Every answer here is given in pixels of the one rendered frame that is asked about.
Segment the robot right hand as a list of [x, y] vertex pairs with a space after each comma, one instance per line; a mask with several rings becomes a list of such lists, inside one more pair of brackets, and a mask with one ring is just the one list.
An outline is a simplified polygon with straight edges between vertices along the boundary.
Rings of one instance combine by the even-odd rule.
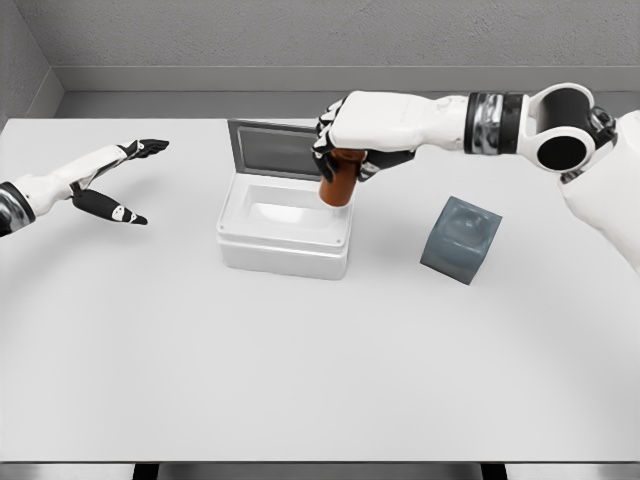
[[382, 170], [413, 160], [435, 119], [436, 102], [426, 97], [354, 91], [318, 117], [314, 162], [323, 179], [331, 183], [340, 170], [331, 153], [336, 149], [363, 151], [366, 156], [357, 180], [367, 181]]

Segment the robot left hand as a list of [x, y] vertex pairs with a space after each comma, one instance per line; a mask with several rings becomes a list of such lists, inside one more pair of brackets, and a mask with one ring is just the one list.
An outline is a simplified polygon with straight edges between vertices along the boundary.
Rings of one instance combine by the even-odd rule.
[[164, 151], [168, 146], [169, 141], [159, 139], [134, 140], [128, 146], [110, 145], [54, 170], [52, 175], [70, 189], [70, 198], [77, 209], [111, 222], [147, 225], [145, 217], [90, 189], [89, 185], [126, 161], [147, 158]]

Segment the brown cylindrical bottle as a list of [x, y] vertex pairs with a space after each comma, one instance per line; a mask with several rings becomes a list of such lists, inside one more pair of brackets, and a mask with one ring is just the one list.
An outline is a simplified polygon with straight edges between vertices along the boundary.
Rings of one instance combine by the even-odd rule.
[[352, 197], [355, 184], [367, 152], [364, 150], [334, 149], [331, 157], [337, 162], [338, 171], [333, 174], [333, 180], [321, 181], [319, 187], [320, 199], [329, 206], [343, 207]]

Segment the white box with open lid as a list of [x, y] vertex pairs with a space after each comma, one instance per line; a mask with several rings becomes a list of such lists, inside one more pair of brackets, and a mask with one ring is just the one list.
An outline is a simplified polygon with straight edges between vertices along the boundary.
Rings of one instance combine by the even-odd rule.
[[235, 174], [217, 222], [224, 263], [236, 269], [340, 280], [354, 205], [319, 196], [309, 126], [231, 119]]

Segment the grey cube block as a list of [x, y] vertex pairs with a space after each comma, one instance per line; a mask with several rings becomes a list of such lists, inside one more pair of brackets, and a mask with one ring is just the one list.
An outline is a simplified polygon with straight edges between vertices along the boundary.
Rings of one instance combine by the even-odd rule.
[[428, 236], [420, 263], [470, 285], [501, 221], [501, 215], [450, 196]]

